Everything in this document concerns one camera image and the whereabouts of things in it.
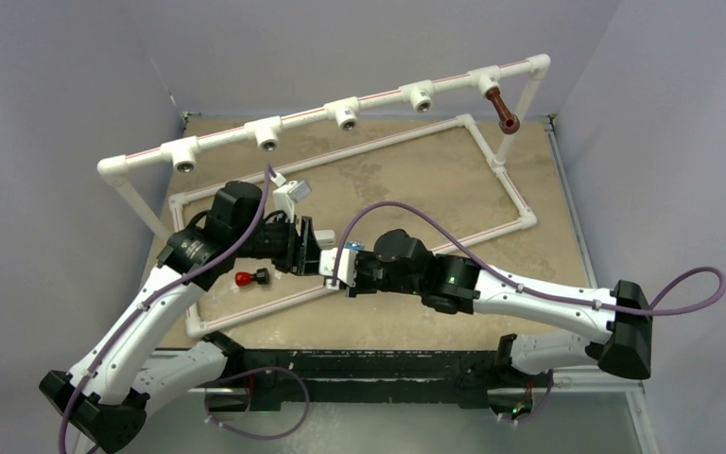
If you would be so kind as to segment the blue faucet with chrome knob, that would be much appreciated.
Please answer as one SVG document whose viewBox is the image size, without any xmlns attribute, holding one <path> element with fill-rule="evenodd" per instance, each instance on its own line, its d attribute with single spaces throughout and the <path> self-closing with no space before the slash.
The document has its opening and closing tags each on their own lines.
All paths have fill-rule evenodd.
<svg viewBox="0 0 726 454">
<path fill-rule="evenodd" d="M 344 245 L 345 250 L 355 251 L 355 252 L 363 252 L 365 250 L 365 246 L 358 242 L 358 241 L 348 241 Z"/>
</svg>

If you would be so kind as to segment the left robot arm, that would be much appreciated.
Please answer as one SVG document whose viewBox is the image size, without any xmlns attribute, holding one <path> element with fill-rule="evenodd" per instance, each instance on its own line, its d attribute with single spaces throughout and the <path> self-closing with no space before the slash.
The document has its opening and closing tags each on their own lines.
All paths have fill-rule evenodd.
<svg viewBox="0 0 726 454">
<path fill-rule="evenodd" d="M 244 349 L 225 336 L 199 341 L 168 366 L 144 370 L 174 322 L 239 258 L 268 260 L 281 272 L 315 275 L 320 241 L 313 219 L 283 206 L 266 211 L 267 186 L 233 181 L 166 241 L 145 283 L 104 337 L 66 371 L 52 370 L 39 389 L 61 417 L 57 450 L 75 428 L 105 453 L 125 448 L 147 418 L 190 389 L 238 383 Z"/>
</svg>

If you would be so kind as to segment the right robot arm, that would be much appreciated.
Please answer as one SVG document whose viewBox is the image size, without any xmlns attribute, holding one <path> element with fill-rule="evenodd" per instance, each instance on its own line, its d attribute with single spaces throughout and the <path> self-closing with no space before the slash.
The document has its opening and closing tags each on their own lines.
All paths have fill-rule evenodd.
<svg viewBox="0 0 726 454">
<path fill-rule="evenodd" d="M 509 274 L 470 257 L 435 254 L 402 229 L 388 231 L 372 251 L 326 253 L 327 286 L 348 296 L 391 292 L 413 295 L 444 314 L 505 315 L 544 323 L 554 332 L 501 341 L 493 372 L 514 385 L 549 369 L 595 364 L 626 379 L 651 376 L 652 319 L 641 287 L 620 280 L 613 288 L 577 288 Z"/>
</svg>

